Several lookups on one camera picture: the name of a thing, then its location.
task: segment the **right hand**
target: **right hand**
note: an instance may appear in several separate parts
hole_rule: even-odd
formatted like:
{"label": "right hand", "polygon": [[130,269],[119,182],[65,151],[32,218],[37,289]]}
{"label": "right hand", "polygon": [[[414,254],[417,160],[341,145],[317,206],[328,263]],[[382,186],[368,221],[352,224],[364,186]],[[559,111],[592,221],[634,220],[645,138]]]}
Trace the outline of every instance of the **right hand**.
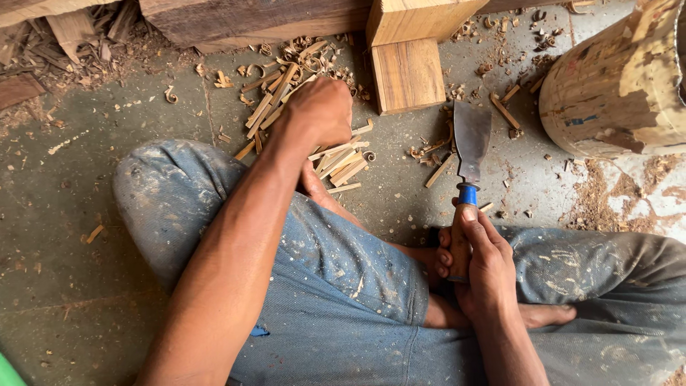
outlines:
{"label": "right hand", "polygon": [[313,146],[349,141],[353,120],[353,98],[342,80],[321,76],[305,83],[288,100],[277,130],[286,130]]}
{"label": "right hand", "polygon": [[[456,284],[455,293],[462,312],[474,325],[494,321],[506,321],[521,317],[515,291],[515,263],[512,247],[498,234],[488,217],[477,210],[474,218],[471,210],[460,216],[462,228],[472,248],[469,264],[469,284]],[[451,228],[444,228],[438,234],[440,247],[437,250],[436,270],[441,277],[448,276],[453,264],[450,247]]]}

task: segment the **chisel blade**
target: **chisel blade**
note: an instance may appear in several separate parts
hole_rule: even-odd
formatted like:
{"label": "chisel blade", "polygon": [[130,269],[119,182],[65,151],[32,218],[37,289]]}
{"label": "chisel blade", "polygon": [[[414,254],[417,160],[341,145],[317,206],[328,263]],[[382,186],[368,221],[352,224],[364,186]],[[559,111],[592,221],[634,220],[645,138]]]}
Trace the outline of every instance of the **chisel blade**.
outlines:
{"label": "chisel blade", "polygon": [[479,182],[481,181],[481,161],[486,156],[490,139],[490,109],[455,101],[453,127],[455,145],[460,158],[458,175],[464,179],[464,182]]}

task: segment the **green object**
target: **green object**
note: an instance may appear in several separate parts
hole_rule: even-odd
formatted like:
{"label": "green object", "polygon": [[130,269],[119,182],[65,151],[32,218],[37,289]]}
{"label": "green object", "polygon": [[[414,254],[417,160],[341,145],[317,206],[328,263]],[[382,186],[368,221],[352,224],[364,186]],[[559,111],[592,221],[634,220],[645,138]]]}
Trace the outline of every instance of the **green object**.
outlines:
{"label": "green object", "polygon": [[2,386],[26,386],[16,370],[7,362],[7,359],[0,354],[0,385]]}

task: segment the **fingernail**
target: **fingernail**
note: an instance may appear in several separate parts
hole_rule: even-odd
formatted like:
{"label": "fingernail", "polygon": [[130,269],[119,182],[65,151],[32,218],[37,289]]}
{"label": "fingernail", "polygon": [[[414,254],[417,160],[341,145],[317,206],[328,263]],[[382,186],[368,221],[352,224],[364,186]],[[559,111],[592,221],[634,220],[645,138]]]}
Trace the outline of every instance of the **fingernail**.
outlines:
{"label": "fingernail", "polygon": [[474,216],[474,211],[472,210],[471,207],[465,207],[462,210],[462,217],[464,217],[465,220],[467,221],[474,221],[476,220],[476,217]]}

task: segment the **jeans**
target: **jeans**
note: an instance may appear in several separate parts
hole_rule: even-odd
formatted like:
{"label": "jeans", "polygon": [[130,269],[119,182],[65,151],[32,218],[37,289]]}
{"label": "jeans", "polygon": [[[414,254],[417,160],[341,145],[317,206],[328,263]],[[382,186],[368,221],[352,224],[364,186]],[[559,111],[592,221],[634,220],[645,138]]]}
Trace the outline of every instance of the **jeans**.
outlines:
{"label": "jeans", "polygon": [[[133,240],[163,288],[247,169],[220,149],[162,139],[114,179]],[[517,296],[574,303],[564,326],[529,330],[553,385],[659,385],[683,361],[686,246],[648,234],[497,227]],[[472,329],[423,328],[423,264],[294,193],[256,328],[229,385],[486,384]]]}

